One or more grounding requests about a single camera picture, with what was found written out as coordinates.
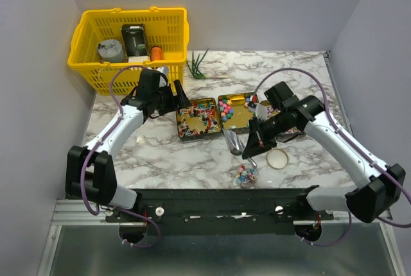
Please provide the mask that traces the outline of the silver metal scoop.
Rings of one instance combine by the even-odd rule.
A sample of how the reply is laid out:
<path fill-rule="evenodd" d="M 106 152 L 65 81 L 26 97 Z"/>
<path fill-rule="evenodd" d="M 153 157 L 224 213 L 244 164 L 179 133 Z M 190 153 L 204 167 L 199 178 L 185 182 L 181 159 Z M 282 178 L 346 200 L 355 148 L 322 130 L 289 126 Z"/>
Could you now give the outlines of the silver metal scoop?
<path fill-rule="evenodd" d="M 250 163 L 253 169 L 256 169 L 258 167 L 257 163 L 251 159 L 243 159 L 243 151 L 245 149 L 245 145 L 241 141 L 241 139 L 238 137 L 237 133 L 233 132 L 230 129 L 223 129 L 223 136 L 225 138 L 226 145 L 230 151 L 231 154 L 234 156 L 240 157 L 242 160 L 246 160 L 247 162 Z"/>

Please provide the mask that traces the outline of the round jar lid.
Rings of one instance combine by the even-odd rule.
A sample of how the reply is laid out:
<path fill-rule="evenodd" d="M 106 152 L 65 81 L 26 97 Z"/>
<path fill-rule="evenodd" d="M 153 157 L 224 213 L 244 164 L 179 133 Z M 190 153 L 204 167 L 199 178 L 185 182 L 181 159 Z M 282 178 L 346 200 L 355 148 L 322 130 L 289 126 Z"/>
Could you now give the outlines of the round jar lid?
<path fill-rule="evenodd" d="M 289 158 L 282 149 L 272 149 L 267 153 L 268 165 L 274 169 L 283 169 L 287 166 Z"/>

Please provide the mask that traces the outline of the tin of dark lollipops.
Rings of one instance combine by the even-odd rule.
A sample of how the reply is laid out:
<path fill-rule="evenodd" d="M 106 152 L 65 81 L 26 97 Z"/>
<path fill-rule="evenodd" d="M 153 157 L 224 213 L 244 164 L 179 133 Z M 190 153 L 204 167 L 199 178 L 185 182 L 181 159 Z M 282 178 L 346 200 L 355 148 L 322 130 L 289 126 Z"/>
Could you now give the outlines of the tin of dark lollipops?
<path fill-rule="evenodd" d="M 221 122 L 214 98 L 192 99 L 191 106 L 176 111 L 177 135 L 182 142 L 221 136 Z"/>

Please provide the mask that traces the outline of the tin of rainbow lollipops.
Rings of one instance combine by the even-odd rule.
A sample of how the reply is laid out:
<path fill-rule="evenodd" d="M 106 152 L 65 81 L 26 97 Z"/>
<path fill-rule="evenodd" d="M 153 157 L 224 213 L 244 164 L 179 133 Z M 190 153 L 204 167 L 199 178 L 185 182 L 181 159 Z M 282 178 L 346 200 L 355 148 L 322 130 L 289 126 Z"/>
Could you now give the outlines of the tin of rainbow lollipops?
<path fill-rule="evenodd" d="M 268 112 L 268 116 L 272 117 L 272 116 L 276 116 L 277 114 L 280 113 L 279 109 L 274 108 L 268 100 L 263 100 L 260 102 L 261 105 L 265 106 L 267 108 L 267 112 Z M 293 127 L 290 128 L 286 131 L 281 132 L 279 135 L 280 136 L 291 136 L 291 135 L 304 135 L 305 133 L 303 131 L 300 131 L 298 128 Z"/>

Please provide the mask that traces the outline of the tin of star candies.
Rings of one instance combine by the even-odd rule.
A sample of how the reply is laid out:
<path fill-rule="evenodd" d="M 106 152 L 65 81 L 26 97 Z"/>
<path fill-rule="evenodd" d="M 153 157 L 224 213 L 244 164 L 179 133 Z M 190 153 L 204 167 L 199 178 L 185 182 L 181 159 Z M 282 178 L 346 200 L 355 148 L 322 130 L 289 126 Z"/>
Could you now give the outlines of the tin of star candies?
<path fill-rule="evenodd" d="M 258 97 L 252 92 L 243 92 L 220 95 L 217 100 L 222 129 L 237 134 L 248 133 L 249 120 L 254 116 Z"/>

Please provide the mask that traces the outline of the clear glass jar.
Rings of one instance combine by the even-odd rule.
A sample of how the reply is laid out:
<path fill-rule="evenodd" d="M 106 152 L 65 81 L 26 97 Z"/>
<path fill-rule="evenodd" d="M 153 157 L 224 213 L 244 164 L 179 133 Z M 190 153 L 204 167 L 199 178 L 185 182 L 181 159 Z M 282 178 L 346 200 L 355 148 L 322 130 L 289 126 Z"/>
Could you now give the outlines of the clear glass jar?
<path fill-rule="evenodd" d="M 251 188 L 258 180 L 259 171 L 250 164 L 242 164 L 236 173 L 236 184 L 241 188 Z"/>

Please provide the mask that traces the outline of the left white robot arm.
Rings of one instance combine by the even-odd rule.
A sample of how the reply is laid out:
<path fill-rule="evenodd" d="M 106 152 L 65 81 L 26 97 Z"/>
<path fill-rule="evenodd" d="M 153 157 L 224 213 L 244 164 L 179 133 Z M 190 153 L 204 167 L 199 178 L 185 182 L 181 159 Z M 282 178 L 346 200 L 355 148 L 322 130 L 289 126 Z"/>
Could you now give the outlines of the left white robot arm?
<path fill-rule="evenodd" d="M 114 159 L 128 138 L 147 119 L 190 106 L 180 80 L 168 81 L 169 69 L 141 70 L 138 83 L 123 99 L 114 98 L 118 111 L 108 125 L 85 146 L 73 146 L 67 154 L 66 194 L 81 198 L 97 215 L 101 206 L 120 208 L 128 221 L 142 215 L 137 192 L 118 184 Z"/>

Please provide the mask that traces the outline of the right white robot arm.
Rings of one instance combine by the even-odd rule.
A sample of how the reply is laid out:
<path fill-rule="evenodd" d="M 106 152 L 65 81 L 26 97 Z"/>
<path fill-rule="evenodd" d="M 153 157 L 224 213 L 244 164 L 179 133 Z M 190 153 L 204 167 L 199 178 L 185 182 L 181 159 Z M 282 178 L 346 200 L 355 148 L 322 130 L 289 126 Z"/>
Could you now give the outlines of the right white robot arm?
<path fill-rule="evenodd" d="M 293 127 L 315 139 L 346 170 L 354 187 L 307 188 L 295 204 L 305 220 L 319 211 L 346 211 L 364 223 L 374 221 L 400 196 L 405 170 L 389 166 L 366 150 L 333 117 L 328 117 L 315 96 L 299 99 L 285 82 L 268 89 L 265 96 L 280 112 L 266 120 L 254 116 L 249 121 L 249 137 L 242 153 L 249 159 L 277 146 L 277 136 Z"/>

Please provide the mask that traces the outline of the green onion sprig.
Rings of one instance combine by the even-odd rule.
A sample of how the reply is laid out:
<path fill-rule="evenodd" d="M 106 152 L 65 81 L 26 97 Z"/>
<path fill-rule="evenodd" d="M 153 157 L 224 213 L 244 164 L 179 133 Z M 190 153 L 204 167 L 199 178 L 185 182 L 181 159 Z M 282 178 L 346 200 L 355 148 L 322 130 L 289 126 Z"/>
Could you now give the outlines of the green onion sprig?
<path fill-rule="evenodd" d="M 200 66 L 206 57 L 209 49 L 206 49 L 202 54 L 195 55 L 195 51 L 191 52 L 191 60 L 186 62 L 187 68 L 195 80 L 225 80 L 229 79 L 227 75 L 206 75 L 200 70 Z"/>

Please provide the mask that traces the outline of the orange bottle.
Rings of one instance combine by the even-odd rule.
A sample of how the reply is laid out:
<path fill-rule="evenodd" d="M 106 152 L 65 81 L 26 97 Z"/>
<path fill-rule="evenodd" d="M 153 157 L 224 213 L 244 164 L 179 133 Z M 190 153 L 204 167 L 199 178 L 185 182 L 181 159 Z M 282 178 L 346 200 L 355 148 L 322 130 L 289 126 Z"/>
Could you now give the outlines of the orange bottle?
<path fill-rule="evenodd" d="M 162 48 L 159 46 L 152 47 L 150 51 L 150 59 L 151 61 L 163 60 L 164 54 Z"/>

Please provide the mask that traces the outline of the white box in basket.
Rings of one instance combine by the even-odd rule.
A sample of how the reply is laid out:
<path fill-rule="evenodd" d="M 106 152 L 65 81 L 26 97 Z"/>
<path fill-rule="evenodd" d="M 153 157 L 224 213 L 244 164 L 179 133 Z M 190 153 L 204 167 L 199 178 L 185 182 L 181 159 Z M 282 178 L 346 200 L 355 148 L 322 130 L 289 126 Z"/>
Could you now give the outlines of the white box in basket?
<path fill-rule="evenodd" d="M 128 63 L 138 63 L 138 62 L 150 62 L 149 56 L 130 56 L 128 57 Z"/>

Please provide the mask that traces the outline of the yellow plastic shopping basket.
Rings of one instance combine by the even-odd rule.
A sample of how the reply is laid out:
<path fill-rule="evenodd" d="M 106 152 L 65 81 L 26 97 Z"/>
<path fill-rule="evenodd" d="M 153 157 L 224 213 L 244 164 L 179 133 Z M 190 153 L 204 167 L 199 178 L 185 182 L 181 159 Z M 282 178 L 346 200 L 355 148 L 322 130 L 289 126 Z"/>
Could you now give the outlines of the yellow plastic shopping basket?
<path fill-rule="evenodd" d="M 164 59 L 138 63 L 103 62 L 97 53 L 98 43 L 108 39 L 123 40 L 124 24 L 144 24 L 147 46 L 159 46 Z M 103 96 L 111 92 L 128 94 L 139 80 L 141 69 L 169 68 L 168 80 L 182 81 L 189 44 L 188 12 L 183 7 L 145 10 L 120 8 L 87 10 L 77 25 L 70 45 L 67 64 Z"/>

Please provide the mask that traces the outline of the black carton box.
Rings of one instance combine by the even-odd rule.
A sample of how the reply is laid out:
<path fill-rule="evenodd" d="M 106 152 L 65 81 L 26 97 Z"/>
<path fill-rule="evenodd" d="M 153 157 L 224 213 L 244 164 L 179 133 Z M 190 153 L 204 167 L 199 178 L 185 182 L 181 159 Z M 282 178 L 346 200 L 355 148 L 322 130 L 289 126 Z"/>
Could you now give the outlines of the black carton box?
<path fill-rule="evenodd" d="M 124 24 L 121 34 L 127 56 L 148 56 L 148 46 L 144 24 Z"/>

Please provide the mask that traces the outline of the grey crumpled can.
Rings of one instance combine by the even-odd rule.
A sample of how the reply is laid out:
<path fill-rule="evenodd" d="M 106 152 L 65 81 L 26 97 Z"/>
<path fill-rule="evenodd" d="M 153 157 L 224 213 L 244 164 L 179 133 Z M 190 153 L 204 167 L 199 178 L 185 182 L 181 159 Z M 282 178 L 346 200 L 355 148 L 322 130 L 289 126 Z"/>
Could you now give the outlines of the grey crumpled can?
<path fill-rule="evenodd" d="M 97 53 L 100 60 L 110 63 L 121 63 L 125 59 L 122 43 L 116 39 L 108 39 L 98 43 Z"/>

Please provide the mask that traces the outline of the black mounting base rail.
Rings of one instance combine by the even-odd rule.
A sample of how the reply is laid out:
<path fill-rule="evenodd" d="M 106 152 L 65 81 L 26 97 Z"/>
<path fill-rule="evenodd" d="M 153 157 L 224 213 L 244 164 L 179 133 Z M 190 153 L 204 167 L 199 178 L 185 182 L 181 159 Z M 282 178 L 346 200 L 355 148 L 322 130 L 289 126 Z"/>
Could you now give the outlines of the black mounting base rail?
<path fill-rule="evenodd" d="M 142 189 L 135 212 L 149 217 L 162 236 L 279 234 L 333 215 L 314 211 L 303 196 L 307 189 Z"/>

